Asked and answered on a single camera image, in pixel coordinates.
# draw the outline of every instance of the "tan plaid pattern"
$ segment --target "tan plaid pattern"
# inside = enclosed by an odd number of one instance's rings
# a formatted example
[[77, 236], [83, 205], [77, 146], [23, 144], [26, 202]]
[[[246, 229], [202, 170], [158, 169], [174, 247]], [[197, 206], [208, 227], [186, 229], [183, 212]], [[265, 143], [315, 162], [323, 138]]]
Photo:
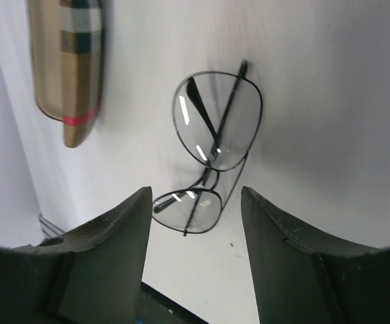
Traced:
[[65, 144], [78, 146], [99, 109], [102, 18], [99, 0], [61, 0], [61, 63]]

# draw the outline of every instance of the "red stripe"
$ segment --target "red stripe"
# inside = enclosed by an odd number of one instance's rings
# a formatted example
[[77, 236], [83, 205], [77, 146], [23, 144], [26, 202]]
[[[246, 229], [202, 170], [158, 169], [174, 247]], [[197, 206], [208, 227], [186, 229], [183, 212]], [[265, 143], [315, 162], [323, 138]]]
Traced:
[[63, 123], [68, 126], [79, 126], [85, 124], [92, 119], [99, 111], [99, 108], [95, 108], [89, 111], [87, 114], [80, 117], [63, 116]]

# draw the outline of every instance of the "black metal frame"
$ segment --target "black metal frame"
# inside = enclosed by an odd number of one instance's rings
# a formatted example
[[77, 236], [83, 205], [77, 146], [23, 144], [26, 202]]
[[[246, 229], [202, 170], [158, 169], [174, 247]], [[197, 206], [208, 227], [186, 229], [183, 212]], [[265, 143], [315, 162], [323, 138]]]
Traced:
[[[198, 206], [198, 200], [200, 198], [200, 195], [198, 195], [198, 198], [195, 201], [194, 206], [192, 207], [191, 215], [190, 215], [190, 217], [188, 219], [188, 222], [187, 222], [186, 227], [185, 227], [184, 230], [176, 229], [174, 227], [168, 226], [168, 225], [162, 223], [161, 221], [159, 221], [155, 217], [155, 214], [152, 215], [152, 218], [155, 221], [157, 221], [158, 223], [160, 223], [161, 225], [163, 225], [163, 226], [165, 226], [165, 227], [167, 227], [167, 228], [169, 228], [171, 230], [175, 230], [177, 232], [181, 232], [181, 233], [184, 234], [184, 236], [186, 236], [187, 234], [204, 234], [204, 233], [207, 233], [210, 230], [212, 230], [216, 226], [216, 224], [219, 222], [219, 220], [221, 218], [221, 215], [222, 215], [222, 212], [225, 209], [225, 207], [227, 206], [227, 203], [228, 203], [229, 199], [231, 198], [231, 195], [232, 195], [232, 193], [233, 193], [233, 191], [235, 189], [235, 186], [237, 185], [238, 180], [239, 180], [239, 178], [240, 178], [240, 176], [241, 176], [241, 174], [243, 172], [244, 166], [245, 166], [246, 161], [248, 159], [249, 151], [252, 148], [252, 145], [253, 145], [253, 143], [255, 141], [256, 135], [258, 134], [258, 130], [259, 130], [260, 123], [261, 123], [261, 118], [262, 118], [262, 110], [263, 110], [262, 95], [261, 95], [261, 91], [257, 87], [257, 85], [255, 83], [253, 83], [252, 81], [250, 81], [249, 79], [246, 78], [247, 71], [248, 71], [248, 62], [246, 60], [243, 60], [241, 66], [240, 66], [240, 70], [239, 70], [238, 75], [227, 73], [227, 72], [219, 72], [219, 71], [197, 72], [195, 74], [191, 74], [190, 76], [185, 78], [182, 82], [180, 82], [179, 86], [177, 87], [176, 91], [174, 92], [172, 114], [173, 114], [174, 128], [175, 128], [175, 131], [177, 133], [177, 136], [178, 136], [180, 142], [182, 143], [183, 147], [187, 150], [187, 152], [195, 160], [197, 160], [197, 162], [203, 164], [205, 166], [205, 169], [202, 172], [202, 175], [200, 176], [200, 178], [194, 184], [192, 184], [191, 186], [189, 186], [189, 187], [187, 187], [185, 189], [168, 192], [168, 193], [163, 194], [162, 196], [156, 198], [153, 201], [153, 204], [154, 204], [153, 205], [154, 206], [153, 211], [155, 211], [155, 213], [157, 213], [156, 211], [158, 209], [160, 209], [160, 210], [166, 209], [168, 206], [170, 206], [171, 204], [173, 204], [176, 201], [174, 198], [170, 198], [170, 199], [166, 200], [165, 202], [162, 202], [160, 205], [155, 206], [155, 203], [158, 200], [162, 199], [163, 197], [169, 196], [169, 195], [172, 195], [172, 194], [176, 194], [179, 198], [181, 198], [182, 196], [186, 195], [187, 191], [201, 192], [201, 193], [202, 192], [209, 192], [211, 194], [215, 194], [216, 196], [218, 196], [219, 200], [221, 201], [221, 210], [219, 212], [219, 215], [217, 217], [216, 222], [214, 222], [214, 224], [210, 228], [208, 228], [208, 229], [206, 229], [206, 230], [204, 230], [202, 232], [191, 232], [191, 231], [188, 230], [188, 228], [189, 228], [189, 226], [191, 224], [192, 218], [193, 218], [193, 216], [195, 214], [196, 207]], [[228, 102], [227, 102], [227, 106], [225, 108], [225, 111], [224, 111], [223, 117], [221, 119], [221, 123], [219, 125], [219, 129], [218, 129], [217, 133], [215, 133], [214, 128], [212, 129], [213, 126], [211, 125], [211, 121], [210, 121], [210, 119], [208, 117], [208, 114], [205, 111], [204, 104], [202, 103], [202, 99], [200, 98], [198, 89], [197, 89], [196, 84], [194, 82], [194, 78], [195, 77], [203, 75], [203, 74], [219, 74], [219, 75], [233, 76], [235, 78], [235, 84], [234, 84], [233, 90], [232, 90], [232, 92], [231, 92], [231, 94], [229, 96], [229, 99], [228, 99]], [[218, 153], [217, 153], [216, 148], [218, 148], [219, 145], [220, 145], [221, 135], [222, 135], [222, 131], [223, 131], [224, 127], [225, 127], [225, 122], [227, 120], [229, 111], [230, 111], [231, 106], [233, 104], [234, 96], [235, 96], [235, 94], [236, 94], [236, 92], [237, 92], [237, 90], [239, 88], [240, 82], [242, 80], [247, 82], [247, 83], [249, 83], [250, 85], [252, 85], [255, 88], [255, 90], [257, 91], [258, 95], [259, 95], [259, 98], [260, 98], [260, 113], [259, 113], [259, 116], [258, 116], [258, 123], [256, 125], [256, 129], [255, 129], [255, 133], [254, 133], [254, 136], [252, 138], [252, 141], [250, 142], [249, 147], [248, 147], [245, 155], [242, 157], [242, 159], [238, 163], [236, 163], [235, 165], [233, 165], [232, 167], [230, 167], [228, 169], [217, 169], [217, 168], [214, 168], [208, 161], [207, 162], [203, 162], [200, 159], [198, 159], [190, 151], [190, 149], [186, 146], [186, 144], [184, 143], [183, 138], [181, 137], [181, 135], [179, 133], [178, 126], [177, 126], [177, 121], [176, 121], [176, 118], [175, 118], [176, 100], [178, 98], [178, 94], [179, 94], [180, 90], [182, 89], [182, 87], [185, 84], [187, 84], [188, 85], [188, 87], [187, 87], [188, 94], [189, 94], [189, 91], [191, 92], [190, 93], [191, 101], [196, 106], [198, 112], [202, 116], [204, 122], [206, 123], [206, 125], [208, 126], [208, 128], [209, 128], [209, 130], [210, 130], [210, 132], [212, 134], [214, 144], [213, 144], [212, 149], [211, 149], [211, 154], [213, 154], [214, 156], [217, 156]], [[232, 186], [232, 188], [231, 188], [231, 190], [229, 192], [229, 195], [227, 196], [227, 198], [225, 200], [225, 203], [223, 203], [223, 200], [222, 200], [221, 196], [216, 191], [214, 191], [214, 189], [216, 188], [216, 185], [219, 182], [219, 178], [220, 178], [221, 172], [230, 171], [232, 169], [235, 169], [239, 165], [241, 165], [241, 169], [240, 169], [240, 171], [239, 171], [239, 173], [237, 175], [237, 178], [235, 179], [235, 182], [234, 182], [234, 184], [233, 184], [233, 186]], [[208, 177], [211, 174], [211, 171], [216, 171], [216, 173], [217, 173], [217, 178], [216, 178], [215, 183], [213, 184], [212, 188], [199, 188], [199, 185], [201, 185], [202, 187], [206, 185], [206, 183], [208, 181]]]

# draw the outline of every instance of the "glasses lens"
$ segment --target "glasses lens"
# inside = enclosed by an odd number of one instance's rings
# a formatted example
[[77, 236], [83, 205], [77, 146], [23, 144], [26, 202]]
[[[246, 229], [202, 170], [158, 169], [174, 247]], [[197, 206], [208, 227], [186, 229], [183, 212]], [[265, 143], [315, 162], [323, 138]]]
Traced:
[[202, 233], [216, 224], [221, 207], [221, 199], [212, 192], [180, 190], [153, 202], [153, 218], [181, 232]]
[[254, 85], [236, 76], [207, 72], [179, 86], [173, 117], [180, 140], [192, 156], [213, 169], [226, 171], [248, 152], [261, 109], [261, 97]]

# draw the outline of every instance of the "eyeglasses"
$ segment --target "eyeglasses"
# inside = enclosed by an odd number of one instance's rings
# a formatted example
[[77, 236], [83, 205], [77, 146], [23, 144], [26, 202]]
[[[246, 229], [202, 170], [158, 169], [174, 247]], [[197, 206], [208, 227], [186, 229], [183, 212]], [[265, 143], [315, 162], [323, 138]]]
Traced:
[[[248, 62], [237, 75], [199, 72], [188, 76], [173, 98], [173, 122], [184, 148], [204, 165], [187, 188], [168, 192], [153, 202], [153, 218], [186, 234], [202, 234], [218, 223], [242, 174], [262, 117], [259, 88], [246, 79]], [[225, 174], [234, 173], [227, 186]]]

